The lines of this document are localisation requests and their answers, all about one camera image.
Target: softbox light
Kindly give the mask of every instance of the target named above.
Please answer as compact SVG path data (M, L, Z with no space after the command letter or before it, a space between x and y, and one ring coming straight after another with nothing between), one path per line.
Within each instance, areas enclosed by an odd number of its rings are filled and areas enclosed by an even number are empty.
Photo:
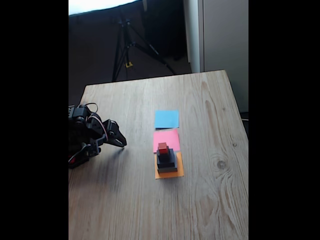
M69 16L115 8L138 0L69 0Z

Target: tripod leg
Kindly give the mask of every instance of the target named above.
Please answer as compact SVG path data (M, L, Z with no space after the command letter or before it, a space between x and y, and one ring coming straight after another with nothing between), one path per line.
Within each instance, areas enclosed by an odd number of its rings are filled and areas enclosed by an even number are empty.
M120 60L119 60L119 64L118 64L118 67L116 69L116 72L115 72L115 76L114 78L112 78L112 82L115 82L118 75L119 75L119 72L120 72L120 69L122 67L122 65L125 63L125 56L126 54L128 54L128 51L129 51L129 48L128 47L124 47L124 50L122 52L122 55L120 57Z
M144 52L145 54L149 55L153 59L165 65L173 73L173 75L177 75L176 72L169 66L169 64L162 57L159 56L159 54L154 54L153 52L150 52L149 50L145 49L143 46L139 45L138 43L136 43L134 46L137 49L139 49L141 52Z
M114 57L114 64L113 64L113 72L112 72L112 82L116 81L116 73L117 73L117 62L118 62L118 54L119 54L119 48L120 48L120 41L121 41L121 30L122 26L119 24L119 32L118 37L116 41L116 49L115 49L115 57Z
M151 43L149 43L143 36L141 36L138 31L130 24L130 22L127 23L127 25L142 39L142 41L144 41L144 43L146 45L148 45L154 52L155 54L159 55L159 53L157 52L157 50L151 45Z

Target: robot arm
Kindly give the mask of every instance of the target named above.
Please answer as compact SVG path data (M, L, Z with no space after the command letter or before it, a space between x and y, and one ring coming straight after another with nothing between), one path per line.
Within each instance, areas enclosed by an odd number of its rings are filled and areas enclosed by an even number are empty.
M101 152L102 144L111 144L123 148L126 138L113 120L102 122L87 105L68 106L68 158L69 168L73 169Z

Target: wood grain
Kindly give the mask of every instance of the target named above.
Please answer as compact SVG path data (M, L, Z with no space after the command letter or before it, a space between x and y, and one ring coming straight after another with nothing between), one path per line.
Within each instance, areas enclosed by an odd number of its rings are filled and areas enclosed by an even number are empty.
M89 85L127 146L69 170L69 239L249 238L248 138L224 70ZM179 110L184 176L155 179L156 110Z

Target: pink paper square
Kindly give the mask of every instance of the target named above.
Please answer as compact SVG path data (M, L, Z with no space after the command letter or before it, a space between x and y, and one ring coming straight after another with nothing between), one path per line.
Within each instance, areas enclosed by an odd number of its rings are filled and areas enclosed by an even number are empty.
M157 152L159 143L166 143L173 151L180 151L178 130L155 131L153 133L153 153Z

